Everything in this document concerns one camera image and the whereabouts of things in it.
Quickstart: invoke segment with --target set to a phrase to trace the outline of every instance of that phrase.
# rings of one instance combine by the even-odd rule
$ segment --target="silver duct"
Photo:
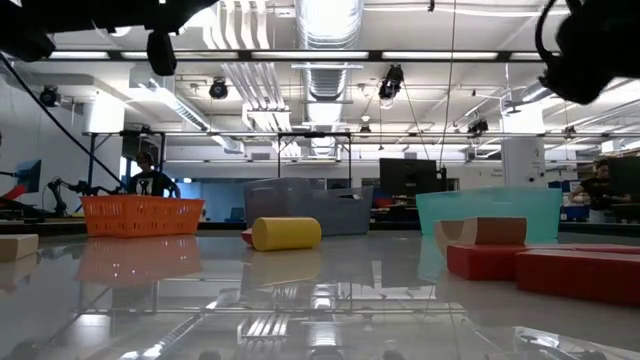
[[[363,0],[297,0],[296,24],[300,48],[307,50],[344,50],[355,47],[362,24]],[[318,125],[331,125],[340,120],[342,104],[329,103],[344,99],[349,70],[307,69],[308,120]],[[314,139],[322,146],[320,155],[330,152],[327,141]]]

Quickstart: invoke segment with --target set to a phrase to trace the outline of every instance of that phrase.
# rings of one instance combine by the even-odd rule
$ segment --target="ceiling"
[[[465,0],[455,3],[458,13],[454,15],[454,2],[451,0],[436,0],[436,11],[433,13],[421,10],[427,2],[366,0],[357,47],[366,50],[454,49],[530,52],[534,50],[534,27],[537,18],[523,15],[527,15],[526,12],[538,12],[545,3],[546,0]],[[297,48],[295,18],[286,15],[291,13],[293,7],[292,0],[268,2],[268,34],[271,47],[274,49]],[[563,9],[560,6],[554,8],[558,11]],[[544,38],[547,47],[551,49],[557,49],[553,35],[562,18],[563,16],[559,15],[550,16],[546,23]],[[113,37],[97,31],[55,36],[59,50],[143,50],[146,41],[147,32],[141,28],[132,29],[124,37]],[[202,40],[202,29],[199,27],[188,28],[182,35],[173,37],[172,41],[177,50],[206,49]],[[305,118],[305,92],[300,71],[291,69],[291,65],[275,63],[280,87],[291,109],[291,124],[295,126],[301,124]],[[425,131],[442,132],[445,124],[449,131],[466,131],[464,125],[470,119],[465,118],[465,114],[486,100],[484,96],[495,95],[507,88],[517,93],[519,89],[534,84],[544,71],[544,65],[540,63],[405,63],[402,64],[405,89],[396,97],[391,109],[381,110],[377,88],[390,64],[362,65],[361,70],[352,71],[348,87],[348,104],[343,108],[340,127],[342,129],[357,131],[362,125],[361,117],[368,115],[374,132],[380,131],[379,124],[382,124],[384,132],[414,131],[416,124],[420,130]],[[129,72],[133,66],[133,63],[126,62],[43,62],[32,64],[30,67],[37,72],[90,74],[114,88],[127,92]],[[229,97],[221,101],[214,101],[208,95],[213,78],[224,75],[220,63],[179,63],[175,91],[209,116],[216,128],[242,130],[240,116],[243,102],[237,91],[231,88]],[[636,94],[640,94],[637,91],[640,90],[639,85],[631,81],[623,84],[624,86],[605,93],[589,106],[575,106],[557,98],[545,100],[543,114],[546,130],[562,129],[577,120],[638,99]],[[146,122],[154,128],[164,130],[185,129],[180,117],[166,107],[149,102],[140,102],[139,105],[146,108],[148,113],[129,112],[128,122]],[[491,130],[499,131],[498,102],[493,101],[489,105],[483,107],[485,111],[481,115],[488,119]],[[633,130],[635,128],[627,129],[623,126],[638,123],[638,117],[634,113],[635,111],[630,111],[613,116],[580,131]],[[185,140],[180,143],[189,141],[193,144],[202,143],[201,140]],[[600,142],[598,138],[583,141],[585,144]],[[555,143],[562,143],[562,140],[556,140]]]

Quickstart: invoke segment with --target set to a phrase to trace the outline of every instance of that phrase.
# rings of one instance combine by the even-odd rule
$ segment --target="man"
[[[142,170],[129,181],[129,193],[138,195],[164,196],[164,190],[175,192],[175,197],[180,198],[180,188],[171,179],[154,170],[153,157],[148,152],[136,155],[136,163]]]
[[[581,182],[569,194],[569,201],[576,204],[589,204],[589,222],[605,223],[610,222],[607,221],[605,212],[611,209],[611,205],[631,202],[631,196],[614,195],[609,186],[609,164],[607,160],[600,160],[596,163],[596,177]]]

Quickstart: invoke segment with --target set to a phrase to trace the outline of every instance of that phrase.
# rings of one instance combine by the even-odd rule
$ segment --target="yellow cylinder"
[[[322,230],[313,218],[258,218],[252,237],[258,251],[307,249],[320,243]]]

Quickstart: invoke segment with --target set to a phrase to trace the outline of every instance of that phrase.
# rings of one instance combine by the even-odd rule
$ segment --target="computer monitor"
[[[18,185],[24,185],[26,193],[40,191],[40,172],[42,160],[30,160],[18,163],[16,166],[16,178]]]
[[[443,191],[435,160],[380,159],[380,189],[388,195]]]
[[[608,159],[610,186],[614,194],[640,197],[640,157]]]

